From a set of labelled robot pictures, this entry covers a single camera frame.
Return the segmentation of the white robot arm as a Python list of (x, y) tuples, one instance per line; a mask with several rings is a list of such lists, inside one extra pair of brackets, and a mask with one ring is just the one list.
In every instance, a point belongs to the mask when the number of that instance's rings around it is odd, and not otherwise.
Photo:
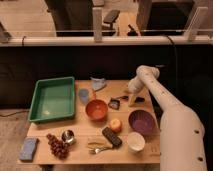
[(184, 105), (157, 78), (156, 67), (141, 65), (128, 83), (136, 96), (146, 87), (161, 107), (160, 171), (208, 171), (203, 138), (205, 128), (194, 110)]

